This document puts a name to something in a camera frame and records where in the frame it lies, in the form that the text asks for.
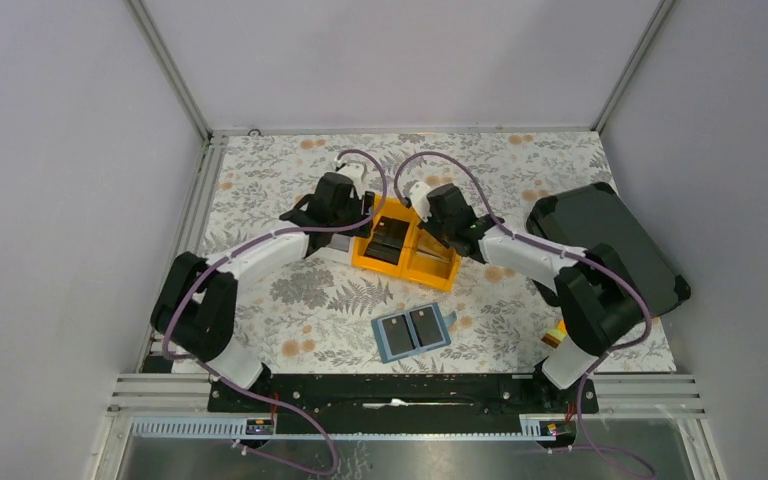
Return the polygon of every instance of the table surface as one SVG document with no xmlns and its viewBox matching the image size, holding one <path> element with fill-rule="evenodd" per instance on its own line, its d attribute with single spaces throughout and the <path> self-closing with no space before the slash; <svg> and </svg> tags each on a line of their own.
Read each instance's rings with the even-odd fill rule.
<svg viewBox="0 0 768 480">
<path fill-rule="evenodd" d="M 540 197 L 595 181 L 613 184 L 601 141 L 592 132 L 231 137 L 199 253 L 226 250 L 266 231 L 313 190 L 332 168 L 334 155 L 346 148 L 363 149 L 382 161 L 390 185 L 399 163 L 415 152 L 452 155 L 478 177 L 496 213 L 519 231 Z M 380 191 L 371 166 L 368 175 L 371 189 Z M 454 182 L 476 212 L 482 211 L 466 175 L 444 160 L 414 162 L 400 187 L 406 191 L 417 180 L 432 186 Z M 457 312 L 452 344 L 382 364 L 370 320 L 434 301 L 444 315 Z M 235 336 L 276 373 L 521 373 L 549 354 L 540 338 L 560 318 L 560 310 L 546 305 L 522 275 L 469 259 L 461 263 L 449 293 L 312 259 L 241 286 Z M 638 325 L 625 340 L 641 331 Z M 599 368 L 674 370 L 657 319 L 646 342 L 614 353 Z M 173 371 L 198 367 L 180 361 Z"/>
</svg>

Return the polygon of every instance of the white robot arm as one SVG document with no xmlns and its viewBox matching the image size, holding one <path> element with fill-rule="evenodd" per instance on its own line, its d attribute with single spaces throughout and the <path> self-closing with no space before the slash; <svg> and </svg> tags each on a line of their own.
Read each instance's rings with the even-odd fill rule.
<svg viewBox="0 0 768 480">
<path fill-rule="evenodd" d="M 481 263 L 515 270 L 554 294 L 559 301 L 568 335 L 558 348 L 538 366 L 555 387 L 569 388 L 622 335 L 642 319 L 636 303 L 622 289 L 577 260 L 567 257 L 589 256 L 610 264 L 628 283 L 628 273 L 616 252 L 606 245 L 591 251 L 561 245 L 527 233 L 515 239 L 488 216 L 478 218 L 461 191 L 452 184 L 431 189 L 419 182 L 409 194 L 409 203 L 427 230 L 459 255 Z M 548 253 L 549 247 L 560 255 Z"/>
</svg>

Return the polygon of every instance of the orange flower pattern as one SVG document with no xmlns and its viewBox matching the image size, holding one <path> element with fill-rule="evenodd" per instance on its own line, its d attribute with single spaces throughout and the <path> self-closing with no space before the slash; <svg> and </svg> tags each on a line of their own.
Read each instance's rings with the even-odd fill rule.
<svg viewBox="0 0 768 480">
<path fill-rule="evenodd" d="M 591 132 L 240 136 L 228 142 L 202 255 L 267 231 L 278 215 L 313 191 L 316 180 L 332 168 L 330 159 L 345 148 L 369 151 L 389 175 L 410 152 L 452 155 L 470 167 L 493 208 L 518 231 L 524 229 L 527 209 L 541 197 L 612 182 L 599 137 Z M 367 178 L 376 181 L 371 166 Z M 483 214 L 474 187 L 445 161 L 422 158 L 405 170 L 399 188 L 404 191 L 418 180 L 431 186 L 455 183 Z M 444 314 L 458 316 L 449 329 L 452 344 L 382 364 L 370 321 L 434 301 Z M 463 260 L 452 291 L 442 293 L 309 258 L 240 288 L 234 336 L 276 373 L 523 372 L 545 357 L 540 338 L 559 318 L 530 280 L 503 265 Z M 635 327 L 626 340 L 641 329 Z M 610 357 L 599 370 L 626 368 L 675 369 L 660 322 L 643 345 Z M 184 360 L 174 371 L 198 367 Z"/>
</svg>

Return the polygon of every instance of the yellow box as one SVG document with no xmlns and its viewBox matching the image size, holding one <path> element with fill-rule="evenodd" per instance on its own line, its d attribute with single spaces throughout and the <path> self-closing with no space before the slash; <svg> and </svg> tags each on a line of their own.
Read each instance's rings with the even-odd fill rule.
<svg viewBox="0 0 768 480">
<path fill-rule="evenodd" d="M 376 195 L 374 208 L 378 208 L 380 202 L 381 197 Z M 421 230 L 419 228 L 420 219 L 416 212 L 402 205 L 396 198 L 388 198 L 384 202 L 384 208 L 375 217 L 373 231 L 379 225 L 382 217 L 408 223 L 405 241 L 399 255 L 399 263 L 393 265 L 365 256 L 364 252 L 373 238 L 370 235 L 370 238 L 356 239 L 352 252 L 352 265 L 444 292 L 450 291 L 461 264 L 460 256 L 455 250 L 444 247 L 428 232 Z"/>
</svg>

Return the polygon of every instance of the white wall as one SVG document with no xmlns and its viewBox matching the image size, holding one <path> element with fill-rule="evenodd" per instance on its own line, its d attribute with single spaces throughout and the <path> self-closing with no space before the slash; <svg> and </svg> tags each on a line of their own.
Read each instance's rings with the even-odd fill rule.
<svg viewBox="0 0 768 480">
<path fill-rule="evenodd" d="M 198 148 L 124 2 L 0 1 L 0 479 L 81 475 Z"/>
<path fill-rule="evenodd" d="M 693 288 L 667 333 L 729 478 L 768 478 L 768 2 L 680 2 L 603 141 Z"/>
<path fill-rule="evenodd" d="M 658 0 L 146 0 L 214 128 L 589 126 Z"/>
</svg>

